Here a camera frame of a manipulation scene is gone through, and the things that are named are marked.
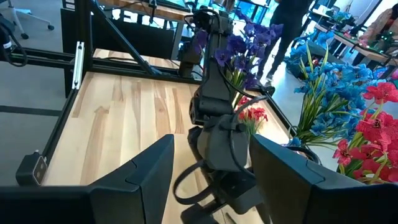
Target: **desk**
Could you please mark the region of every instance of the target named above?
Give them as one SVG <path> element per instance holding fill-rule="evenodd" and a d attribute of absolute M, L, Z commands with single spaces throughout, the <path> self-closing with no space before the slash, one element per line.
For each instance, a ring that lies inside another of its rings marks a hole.
<path fill-rule="evenodd" d="M 326 29 L 318 24 L 315 25 L 315 28 L 322 32 L 328 32 L 328 29 Z M 354 47 L 354 43 L 352 43 L 352 41 L 350 41 L 344 37 L 341 37 L 341 36 L 335 34 L 334 38 L 335 38 L 335 40 L 341 42 L 342 44 L 347 45 L 348 47 Z M 375 52 L 363 49 L 362 47 L 356 46 L 354 49 L 357 50 L 359 53 L 363 54 L 368 59 L 376 61 L 376 62 L 384 63 L 388 60 L 388 57 L 386 57 L 382 54 L 377 54 Z M 397 64 L 398 64 L 398 59 L 392 59 L 389 62 L 389 65 L 397 66 Z"/>
<path fill-rule="evenodd" d="M 129 57 L 124 53 L 96 50 L 95 57 Z M 149 58 L 155 66 L 170 67 L 168 60 Z M 87 185 L 115 170 L 165 134 L 174 134 L 175 154 L 172 183 L 195 158 L 187 142 L 193 127 L 188 115 L 191 97 L 198 85 L 165 82 L 88 72 L 68 115 L 67 122 L 49 165 L 44 185 Z M 260 133 L 277 143 L 287 143 L 285 126 L 267 102 L 259 106 L 269 121 Z M 207 183 L 200 170 L 189 176 L 178 194 L 199 193 Z M 207 198 L 202 205 L 209 202 Z M 163 223 L 181 223 L 187 206 L 175 201 L 169 191 Z M 254 208 L 237 215 L 228 206 L 218 211 L 220 223 L 262 223 Z"/>
<path fill-rule="evenodd" d="M 133 5 L 128 5 L 134 2 L 139 2 L 138 0 L 98 0 L 101 4 L 107 4 L 112 6 L 126 6 L 125 9 L 131 10 L 132 12 L 142 14 L 145 16 L 150 16 L 152 12 L 152 8 L 148 6 L 148 3 L 142 2 Z M 157 6 L 155 10 L 155 16 L 168 20 L 177 22 L 177 29 L 175 30 L 174 42 L 173 42 L 173 52 L 172 59 L 176 59 L 178 55 L 178 45 L 181 41 L 182 29 L 184 25 L 184 16 L 189 15 L 191 13 L 179 11 L 176 9 L 171 9 L 165 6 Z"/>

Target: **person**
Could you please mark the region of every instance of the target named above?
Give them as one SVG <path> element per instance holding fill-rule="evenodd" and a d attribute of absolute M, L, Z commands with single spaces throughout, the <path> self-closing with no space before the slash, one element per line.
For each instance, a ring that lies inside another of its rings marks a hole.
<path fill-rule="evenodd" d="M 283 24 L 284 27 L 282 29 L 282 35 L 280 37 L 278 53 L 275 56 L 272 68 L 267 75 L 267 78 L 270 79 L 278 69 L 278 66 L 282 63 L 290 43 L 296 37 L 300 36 L 303 16 L 308 12 L 308 8 L 310 7 L 313 0 L 275 0 L 275 2 L 279 3 L 279 5 L 275 9 L 274 15 L 271 18 L 270 25 Z M 264 72 L 264 66 L 277 41 L 278 39 L 274 39 L 271 44 L 267 46 L 264 59 L 262 59 L 259 64 L 259 70 L 257 72 L 258 79 L 262 77 Z"/>
<path fill-rule="evenodd" d="M 379 40 L 381 34 L 387 30 L 398 35 L 398 4 L 380 14 L 380 16 L 366 29 L 366 32 L 359 37 L 359 41 L 369 44 L 375 40 Z M 364 55 L 358 53 L 353 61 L 353 65 L 359 65 L 364 58 Z"/>

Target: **green leaf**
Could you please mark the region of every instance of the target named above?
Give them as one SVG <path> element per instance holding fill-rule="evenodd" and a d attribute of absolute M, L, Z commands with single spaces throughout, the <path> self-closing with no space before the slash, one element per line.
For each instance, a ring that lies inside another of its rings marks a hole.
<path fill-rule="evenodd" d="M 301 62 L 301 65 L 300 65 L 301 71 L 303 71 L 304 77 L 307 80 L 308 79 L 308 74 L 307 74 L 307 71 L 305 70 L 305 65 L 304 65 L 304 62 L 303 62 L 302 58 L 300 58 L 300 62 Z"/>
<path fill-rule="evenodd" d="M 308 47 L 308 43 L 307 43 L 307 56 L 308 56 L 308 63 L 310 64 L 311 72 L 313 72 L 312 56 L 311 56 L 310 48 Z"/>
<path fill-rule="evenodd" d="M 325 68 L 326 63 L 328 62 L 328 57 L 329 57 L 329 47 L 326 44 L 326 54 L 325 57 L 323 58 L 322 66 L 321 66 L 321 72 L 323 72 L 323 68 Z"/>

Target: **office chair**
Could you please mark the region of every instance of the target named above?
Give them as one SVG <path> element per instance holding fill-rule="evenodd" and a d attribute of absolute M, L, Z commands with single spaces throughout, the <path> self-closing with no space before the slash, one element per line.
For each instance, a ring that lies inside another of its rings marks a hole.
<path fill-rule="evenodd" d="M 47 29 L 49 30 L 54 30 L 54 26 L 51 25 L 50 21 L 46 21 L 45 19 L 39 18 L 37 16 L 33 16 L 31 11 L 29 9 L 16 9 L 12 5 L 11 0 L 8 1 L 8 8 L 5 9 L 0 9 L 0 11 L 8 11 L 12 14 L 12 20 L 14 22 L 14 25 L 18 26 L 19 30 L 21 31 L 21 37 L 23 39 L 28 39 L 29 36 L 25 33 L 24 28 L 22 28 L 21 22 L 19 21 L 18 14 L 23 14 L 28 16 L 29 18 L 37 19 L 39 21 L 45 22 L 47 24 Z"/>

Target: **black pants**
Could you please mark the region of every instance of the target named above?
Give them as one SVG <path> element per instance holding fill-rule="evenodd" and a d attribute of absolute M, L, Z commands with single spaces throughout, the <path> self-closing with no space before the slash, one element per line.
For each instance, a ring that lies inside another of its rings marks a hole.
<path fill-rule="evenodd" d="M 290 43 L 300 35 L 301 32 L 301 20 L 302 18 L 289 18 L 289 22 L 284 22 L 286 21 L 285 19 L 279 19 L 278 16 L 276 16 L 274 14 L 274 16 L 272 16 L 271 19 L 271 25 L 272 24 L 283 24 L 284 28 L 282 29 L 282 35 L 280 36 L 280 44 L 279 44 L 279 50 L 278 53 L 275 56 L 275 60 L 274 63 L 272 64 L 272 68 L 269 71 L 269 73 L 273 74 L 276 72 L 276 70 L 278 69 L 278 66 L 282 63 L 287 48 L 289 47 Z M 259 77 L 262 76 L 263 72 L 264 72 L 264 66 L 267 63 L 267 60 L 271 54 L 272 49 L 275 47 L 275 44 L 278 42 L 278 39 L 275 39 L 271 42 L 270 45 L 267 46 L 265 54 L 264 54 L 264 58 L 261 60 L 260 64 L 259 64 L 259 71 L 257 73 L 257 75 Z"/>

